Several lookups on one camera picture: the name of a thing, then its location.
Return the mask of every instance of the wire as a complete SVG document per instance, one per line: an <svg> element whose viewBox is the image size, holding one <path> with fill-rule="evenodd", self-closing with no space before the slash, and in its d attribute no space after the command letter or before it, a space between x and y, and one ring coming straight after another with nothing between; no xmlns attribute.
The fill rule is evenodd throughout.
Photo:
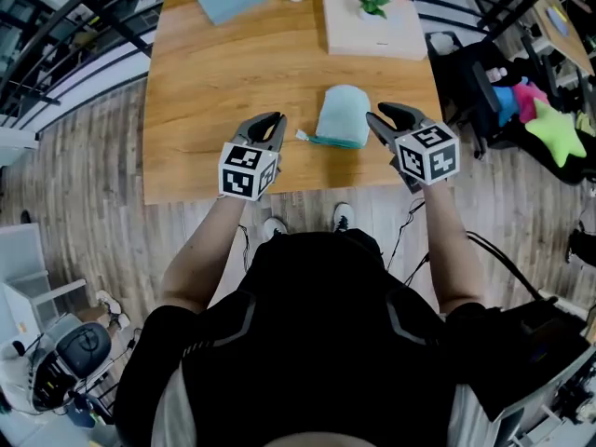
<svg viewBox="0 0 596 447"><path fill-rule="evenodd" d="M89 339L87 338L87 334L88 334L88 333L90 333L90 332L92 332L92 333L93 333L93 335L95 336L95 340L96 340L96 343L97 343L97 342L98 342L97 335L96 335L96 334L93 332L93 330L92 330L91 328L84 328L83 330L81 330L81 332L78 332L78 333L77 333L75 336L73 336L73 338L72 338L72 339L71 339L71 340L68 342L68 345L66 345L66 346L65 346L65 347L62 349L62 351L66 351L66 350L68 350L68 348L71 346L71 344L72 344L74 341L76 341L76 340L80 339L82 336L84 336L84 337L85 337L86 341L89 343L89 346L91 346L91 342L90 342L90 341L89 341ZM80 342L79 342L79 345L81 346L81 349L83 349L84 351L87 351L87 352L89 352L89 350L91 350L91 351L95 351L95 349L97 349L97 344L95 345L95 347L94 347L94 348L91 348L91 347L90 347L89 349L85 348L85 347L84 347L84 346L83 346L83 345L82 345Z"/></svg>
<svg viewBox="0 0 596 447"><path fill-rule="evenodd" d="M420 202L420 204L418 204L414 209L413 209L413 205L416 202ZM387 264L387 269L386 271L389 271L389 268L391 268L391 264L393 263L393 258L395 257L396 252L398 251L398 246L400 245L400 241L401 241L401 236L403 234L403 231L405 230L405 228L411 224L413 222L413 215L416 213L417 210L419 210L423 205L425 205L425 200L421 197L416 198L412 201L412 204L410 204L410 208L408 209L408 218L406 219L406 223L404 225L402 225L400 227L400 232L398 233L398 241L395 244L395 248L393 249L393 253L391 253L391 258L389 258L389 263Z"/></svg>
<svg viewBox="0 0 596 447"><path fill-rule="evenodd" d="M132 338L130 338L130 341L127 343L127 347L124 351L122 351L121 354L119 354L116 358L111 359L110 363L106 366L106 370L108 368L110 368L111 366L113 366L115 364L116 361L118 361L120 358L122 358L125 354L127 354L130 350L134 349L134 346L136 345L136 341L135 341L135 337L137 335L137 332L142 332L142 328L135 328L134 331L132 332ZM85 393L87 393L87 378L85 378Z"/></svg>
<svg viewBox="0 0 596 447"><path fill-rule="evenodd" d="M85 339L86 339L86 341L88 342L88 344L89 344L89 347L90 347L90 346L91 346L91 342L90 342L90 340L89 340L89 338L88 338L88 332L91 332L91 330L88 330L87 332L85 332ZM99 343L99 340L98 340L98 338L97 338L97 334L93 333L93 335L95 335L95 340L96 340L97 344L95 345L95 347L94 347L93 349L90 349L90 350L88 351L88 353L89 353L89 361L88 361L88 364L90 364L90 363L93 361L93 352L94 352L94 351L97 349L97 347L98 347L98 346L99 346L99 344L100 344L100 343ZM83 350L86 350L86 349L85 349L85 347L84 347L84 346L83 346L81 343L79 343L79 345L81 346L81 349L83 349ZM88 375L87 375L87 376L85 376L85 394L87 394L87 393L88 393L88 391L87 391L87 380L88 380L88 378L89 378L89 376L88 376Z"/></svg>
<svg viewBox="0 0 596 447"><path fill-rule="evenodd" d="M418 270L420 270L420 268L422 268L422 266L426 262L428 262L428 260L429 260L429 256L428 256L428 252L427 252L427 254L424 257L422 257L422 260L420 261L420 263L418 264L418 266L414 269L414 271L412 272L412 274L406 279L406 283L405 283L406 286L410 286L410 283L412 283L413 277L414 277L414 275L416 275L416 272Z"/></svg>
<svg viewBox="0 0 596 447"><path fill-rule="evenodd" d="M39 336L37 336L37 339L34 341L35 349L34 349L33 354L31 355L31 357L29 358L29 360L30 360L30 362L29 362L29 377L30 378L33 378L33 376L34 376L35 355L37 354L37 350L39 349L39 344L41 343L41 338L43 335L44 334L41 333Z"/></svg>
<svg viewBox="0 0 596 447"><path fill-rule="evenodd" d="M520 283L525 287L527 291L533 296L535 300L543 300L544 297L538 292L536 288L532 286L532 284L528 281L525 275L520 271L520 269L515 265L505 253L503 253L500 249L498 249L495 245L489 242L486 238L481 237L475 232L467 231L467 237L479 245L483 247L486 251L491 253L501 264L507 268L515 278L517 278Z"/></svg>
<svg viewBox="0 0 596 447"><path fill-rule="evenodd" d="M242 230L244 234L244 252L242 253L242 258L244 259L244 273L249 271L249 250L251 249L251 243L249 242L249 231L244 225L238 225L238 228Z"/></svg>
<svg viewBox="0 0 596 447"><path fill-rule="evenodd" d="M395 256L395 253L398 249L398 245L400 244L400 240L401 240L401 235L403 233L403 230L405 229L405 227L407 227L409 224L412 223L413 220L413 215L416 213L417 210L419 210L424 204L425 202L422 201L420 204L418 204L414 209L413 209L413 205L414 203L420 199L416 199L411 205L410 205L410 210L408 211L408 219L406 220L406 223L404 225L402 225L400 227L400 232L398 234L398 241L395 245L395 249L393 250L393 253L391 254L391 258L389 259L389 264L387 265L387 271L389 271L389 267L391 266L391 262L393 261L393 257ZM582 210L581 214L580 214L580 218L581 215L583 215L583 213L586 211L586 209ZM496 247L496 245L494 245L493 243L489 242L486 238L480 236L479 234L477 234L476 232L472 232L470 230L466 231L467 233L467 237L470 241L473 241L474 243L476 243L479 247L482 247L483 249L485 249L486 251L488 251L491 255L493 255L499 262L501 262L501 264L507 268L511 274L517 278L520 283L523 285L523 287L532 295L532 297L535 300L543 300L544 297L538 292L538 290L536 288L534 288L534 286L532 286L532 284L528 281L528 279L525 277L525 275L520 271L520 269L517 267L517 265L515 265L508 257L507 255L498 247ZM418 266L414 269L414 271L412 272L412 274L406 278L405 281L405 285L406 286L410 286L410 283L412 283L414 276L416 275L416 273L418 272L418 270L420 270L420 268L430 260L429 258L429 253L427 252L427 254L422 258L422 260L420 261L420 263L418 264Z"/></svg>
<svg viewBox="0 0 596 447"><path fill-rule="evenodd" d="M30 344L30 345L28 345L28 346L27 346L27 349L25 349L25 353L26 353L27 351L29 351L29 350L30 350L30 349L31 349L31 348L34 346L34 344L35 344L35 343L38 343L38 342L39 342L39 340L42 338L42 336L43 336L43 335L44 335L44 334L43 334L43 333L41 333L39 336L37 336L37 337L34 339L34 341L33 341L33 342Z"/></svg>

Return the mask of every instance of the black chair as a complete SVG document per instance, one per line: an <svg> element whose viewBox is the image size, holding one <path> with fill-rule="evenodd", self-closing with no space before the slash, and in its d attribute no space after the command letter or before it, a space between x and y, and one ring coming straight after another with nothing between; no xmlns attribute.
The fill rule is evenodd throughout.
<svg viewBox="0 0 596 447"><path fill-rule="evenodd" d="M565 166L559 168L545 144L525 130L517 116L513 116L502 128L499 127L498 113L501 105L485 73L491 68L504 67L508 71L508 75L496 83L497 86L514 86L522 80L522 76L527 76L547 93L550 104L559 111L575 111L577 105L582 104L578 101L576 92L571 94L556 87L549 59L546 56L538 58L529 38L525 36L522 42L528 53L528 59L515 61L507 60L492 42L482 41L461 47L456 52L445 56L437 55L436 51L434 49L430 51L429 47L428 55L441 105L446 100L451 100L457 108L456 114L447 121L447 124L457 122L461 125L463 121L469 121L476 137L478 148L474 156L477 159L483 158L487 146L493 149L520 147L565 183L575 185L587 177L594 178L596 176L595 138L579 131L578 136L586 147L588 157L569 156ZM579 93L579 99L585 100L585 82L581 78Z"/></svg>

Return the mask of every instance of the wooden floor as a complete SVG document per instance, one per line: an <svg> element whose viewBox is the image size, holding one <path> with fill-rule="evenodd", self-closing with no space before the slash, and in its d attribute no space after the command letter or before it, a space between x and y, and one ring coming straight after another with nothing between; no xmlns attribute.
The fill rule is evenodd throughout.
<svg viewBox="0 0 596 447"><path fill-rule="evenodd" d="M141 326L156 307L169 260L212 203L143 205L144 92L144 81L119 88L44 131L39 150L4 171L0 206L1 224L17 224L23 209L40 223L53 286L85 278L89 300L94 300L93 291L109 291L134 326ZM500 247L537 288L592 305L596 275L564 262L567 238L584 207L587 228L595 228L588 187L560 183L519 150L491 151L482 162L473 159L466 143L462 152L462 170L453 185L467 228ZM329 230L340 201L354 206L358 226L377 239L388 261L413 202L403 186L264 196L247 207L242 219L250 236L250 257L261 243L267 217L281 218L291 232ZM427 251L424 217L419 210L400 244L391 268L398 278L407 278ZM238 230L218 296L241 280L243 249ZM481 259L490 304L513 306L527 299L495 259L485 253ZM296 269L311 262L305 253L303 260L296 260ZM413 287L436 306L427 267Z"/></svg>

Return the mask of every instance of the person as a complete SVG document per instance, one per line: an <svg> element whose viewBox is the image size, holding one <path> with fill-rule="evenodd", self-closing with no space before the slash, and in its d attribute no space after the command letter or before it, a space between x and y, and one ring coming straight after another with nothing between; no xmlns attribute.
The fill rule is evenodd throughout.
<svg viewBox="0 0 596 447"><path fill-rule="evenodd" d="M122 374L124 444L444 445L454 381L432 340L484 309L484 287L447 183L424 196L446 319L387 273L347 204L331 233L267 220L239 287L209 307L246 203L219 198L170 263Z"/></svg>

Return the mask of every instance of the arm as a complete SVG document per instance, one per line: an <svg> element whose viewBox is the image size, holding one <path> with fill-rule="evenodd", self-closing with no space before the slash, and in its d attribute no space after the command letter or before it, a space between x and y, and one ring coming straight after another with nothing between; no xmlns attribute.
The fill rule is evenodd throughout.
<svg viewBox="0 0 596 447"><path fill-rule="evenodd" d="M467 238L447 182L424 187L430 274L441 313L466 303L482 303L480 260Z"/></svg>
<svg viewBox="0 0 596 447"><path fill-rule="evenodd" d="M222 279L245 200L215 201L207 217L168 266L162 281L164 305L207 309Z"/></svg>

